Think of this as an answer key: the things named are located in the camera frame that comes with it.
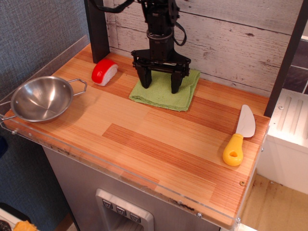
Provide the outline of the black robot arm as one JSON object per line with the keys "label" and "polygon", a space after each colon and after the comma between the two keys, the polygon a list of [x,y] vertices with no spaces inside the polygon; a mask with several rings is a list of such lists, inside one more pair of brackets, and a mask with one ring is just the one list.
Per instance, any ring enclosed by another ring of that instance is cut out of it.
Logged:
{"label": "black robot arm", "polygon": [[189,75],[191,60],[175,51],[174,45],[183,46],[187,36],[178,43],[174,27],[182,32],[184,28],[177,23],[179,7],[174,0],[140,0],[145,22],[148,25],[149,49],[132,51],[133,66],[137,70],[141,85],[149,88],[152,71],[171,74],[171,92],[177,93],[184,77]]}

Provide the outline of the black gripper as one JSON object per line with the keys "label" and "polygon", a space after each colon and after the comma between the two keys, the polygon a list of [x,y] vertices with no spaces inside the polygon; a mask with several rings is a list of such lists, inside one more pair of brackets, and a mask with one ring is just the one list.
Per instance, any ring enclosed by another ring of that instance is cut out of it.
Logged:
{"label": "black gripper", "polygon": [[174,49],[173,34],[155,35],[148,33],[149,49],[134,50],[133,67],[137,70],[141,85],[147,89],[152,82],[151,71],[159,71],[171,74],[171,92],[179,91],[183,77],[190,72],[191,60]]}

